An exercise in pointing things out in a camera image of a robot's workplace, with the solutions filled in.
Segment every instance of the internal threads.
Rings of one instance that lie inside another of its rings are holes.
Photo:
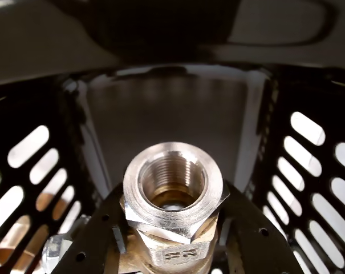
[[[154,205],[178,210],[194,203],[204,189],[204,170],[177,151],[171,151],[141,171],[139,182],[145,197]]]

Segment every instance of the bolt hole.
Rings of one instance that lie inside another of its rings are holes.
[[[264,235],[264,237],[269,237],[269,232],[267,231],[266,228],[260,228],[259,232]]]
[[[86,258],[86,254],[84,252],[80,252],[76,256],[76,261],[80,262],[83,261]]]

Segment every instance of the hex nut fitting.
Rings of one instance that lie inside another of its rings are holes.
[[[139,153],[125,172],[123,188],[131,227],[183,244],[199,236],[229,196],[210,155],[177,142]]]
[[[209,220],[207,227],[190,244],[182,244],[166,240],[151,234],[136,230],[139,248],[155,267],[190,263],[206,258],[211,248],[214,249],[217,241],[218,215]]]
[[[42,251],[42,267],[47,274],[55,269],[71,244],[72,240],[66,234],[54,235],[46,241]]]

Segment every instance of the brass fitting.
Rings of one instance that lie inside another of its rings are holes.
[[[207,273],[219,208],[229,196],[215,161],[189,144],[157,144],[131,161],[123,188],[121,203],[135,234],[139,269]]]

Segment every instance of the shiny aluminum fitting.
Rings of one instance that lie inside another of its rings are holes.
[[[129,164],[123,181],[125,218],[142,232],[190,244],[229,196],[215,161],[185,143],[161,143]]]

